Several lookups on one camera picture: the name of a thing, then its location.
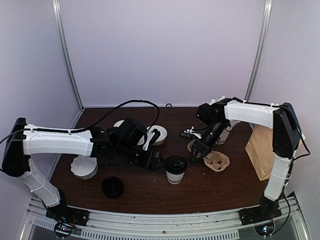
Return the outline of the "black plastic cup lid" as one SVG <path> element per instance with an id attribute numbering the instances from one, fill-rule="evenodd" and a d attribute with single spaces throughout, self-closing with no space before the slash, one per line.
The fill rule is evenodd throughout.
<path id="1" fill-rule="evenodd" d="M 187 160 L 181 155 L 171 155 L 165 160 L 165 170 L 171 174 L 182 174 L 188 167 Z"/>

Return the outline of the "brown pulp cup carrier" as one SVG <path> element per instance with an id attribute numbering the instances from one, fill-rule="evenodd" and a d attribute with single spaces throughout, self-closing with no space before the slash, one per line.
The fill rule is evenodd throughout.
<path id="1" fill-rule="evenodd" d="M 224 171 L 230 165 L 230 159 L 227 155 L 213 149 L 210 151 L 208 155 L 202 158 L 201 161 L 192 160 L 192 158 L 190 158 L 189 160 L 189 163 L 193 165 L 198 164 L 200 162 L 203 162 L 205 166 L 207 166 L 215 173 Z"/>

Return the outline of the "white paper coffee cup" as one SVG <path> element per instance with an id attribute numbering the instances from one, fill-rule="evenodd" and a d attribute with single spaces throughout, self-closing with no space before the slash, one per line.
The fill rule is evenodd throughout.
<path id="1" fill-rule="evenodd" d="M 166 178 L 170 184 L 177 185 L 182 181 L 182 178 L 186 172 L 187 166 L 173 166 L 167 165 L 165 167 L 166 170 Z"/>

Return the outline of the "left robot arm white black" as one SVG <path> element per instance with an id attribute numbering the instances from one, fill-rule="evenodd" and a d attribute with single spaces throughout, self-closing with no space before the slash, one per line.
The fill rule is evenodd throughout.
<path id="1" fill-rule="evenodd" d="M 133 118 L 126 118 L 118 127 L 90 126 L 81 129 L 41 128 L 16 120 L 6 136 L 2 171 L 21 178 L 38 196 L 47 211 L 61 222 L 72 218 L 63 192 L 53 186 L 31 160 L 33 154 L 70 154 L 90 158 L 125 157 L 130 164 L 155 171 L 165 164 L 161 153 L 149 148 L 160 137 L 156 129 L 145 127 Z"/>

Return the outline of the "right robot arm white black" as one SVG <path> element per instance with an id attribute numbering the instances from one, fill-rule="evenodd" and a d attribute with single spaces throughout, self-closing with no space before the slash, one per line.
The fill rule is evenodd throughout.
<path id="1" fill-rule="evenodd" d="M 203 159 L 211 152 L 222 132 L 231 126 L 232 121 L 260 125 L 273 131 L 274 161 L 271 176 L 256 210 L 259 220 L 268 220 L 276 212 L 276 204 L 290 179 L 296 151 L 303 140 L 293 106 L 288 102 L 274 105 L 250 103 L 236 97 L 223 98 L 211 104 L 201 104 L 196 116 L 207 128 L 191 146 L 192 162 Z"/>

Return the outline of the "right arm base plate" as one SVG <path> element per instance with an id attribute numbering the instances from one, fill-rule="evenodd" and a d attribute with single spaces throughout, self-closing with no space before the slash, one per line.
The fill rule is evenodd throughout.
<path id="1" fill-rule="evenodd" d="M 245 226 L 280 217 L 282 216 L 282 211 L 278 203 L 262 203 L 258 206 L 243 208 L 238 211 L 238 214 L 241 224 Z"/>

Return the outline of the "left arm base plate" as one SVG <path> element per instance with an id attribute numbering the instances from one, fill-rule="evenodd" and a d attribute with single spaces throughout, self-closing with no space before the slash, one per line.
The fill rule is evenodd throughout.
<path id="1" fill-rule="evenodd" d="M 73 208 L 63 204 L 45 208 L 46 217 L 51 218 L 56 222 L 85 227 L 89 220 L 90 212 L 88 210 Z"/>

